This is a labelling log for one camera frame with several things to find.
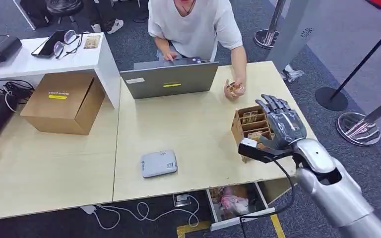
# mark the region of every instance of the speaker grille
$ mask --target speaker grille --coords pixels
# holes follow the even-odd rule
[[[312,27],[307,27],[305,28],[301,33],[300,36],[302,38],[307,38],[313,33],[313,28]]]

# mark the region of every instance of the open drawer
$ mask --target open drawer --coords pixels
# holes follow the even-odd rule
[[[266,200],[256,182],[254,183],[246,183],[242,184],[240,186],[244,186],[246,188],[246,192],[248,195],[249,200],[249,206],[248,210],[249,213],[245,215],[249,216],[257,216],[262,214],[267,214],[275,211],[275,208],[268,208],[268,204],[266,203]],[[206,194],[208,196],[208,201],[211,207],[211,213],[213,217],[213,223],[211,224],[211,231],[216,231],[219,229],[223,229],[226,227],[230,227],[233,225],[239,224],[239,216],[236,214],[228,213],[227,211],[224,211],[221,207],[221,202],[218,198],[212,198],[211,193],[216,193],[217,191],[215,188],[207,189]],[[255,220],[253,219],[245,219],[244,221],[251,221]]]

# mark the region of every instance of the robot finger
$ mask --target robot finger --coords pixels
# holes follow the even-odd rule
[[[265,105],[265,103],[263,103],[262,100],[260,99],[256,99],[255,102],[260,106],[262,107],[263,111],[268,114],[271,112],[271,110],[269,109],[269,107],[267,105]]]
[[[258,142],[262,143],[264,146],[266,146],[268,148],[277,149],[276,143],[273,140],[270,140],[270,139],[266,138],[263,135],[261,135],[259,137],[259,141]]]
[[[271,109],[271,111],[275,111],[278,109],[277,104],[274,102],[274,100],[271,98],[271,96],[266,95],[266,94],[262,94],[261,97],[263,97],[265,99],[265,101],[268,103],[269,109]]]
[[[277,99],[276,97],[274,96],[270,96],[271,99],[275,102],[275,104],[277,105],[278,109],[284,109],[284,104],[282,104],[282,100],[281,99]]]
[[[284,101],[282,99],[279,99],[280,102],[284,105],[284,108],[287,110],[291,110],[291,107],[288,105],[287,101]]]

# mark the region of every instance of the stanchion base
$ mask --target stanchion base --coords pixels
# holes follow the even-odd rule
[[[348,137],[347,132],[358,124],[366,116],[360,113],[343,113],[336,121],[336,129],[339,134],[348,142],[358,146],[370,146],[379,142],[381,132],[376,123],[371,123],[358,134]]]
[[[270,50],[272,49],[272,47],[274,47],[275,41],[277,40],[277,37],[280,33],[278,31],[275,31],[274,38],[272,39],[271,45],[266,45],[263,42],[265,40],[267,33],[268,33],[268,29],[256,31],[254,36],[254,41],[258,46]]]
[[[339,92],[332,100],[331,96],[335,93],[333,88],[319,88],[315,92],[316,101],[324,108],[331,111],[343,111],[347,109],[348,100],[344,94]]]

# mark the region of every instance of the smartphone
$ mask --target smartphone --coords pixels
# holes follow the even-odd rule
[[[43,42],[39,47],[37,47],[31,55],[39,58],[50,58],[53,56],[53,47],[56,42],[64,41],[66,31],[56,31],[51,37],[49,37],[45,42]]]

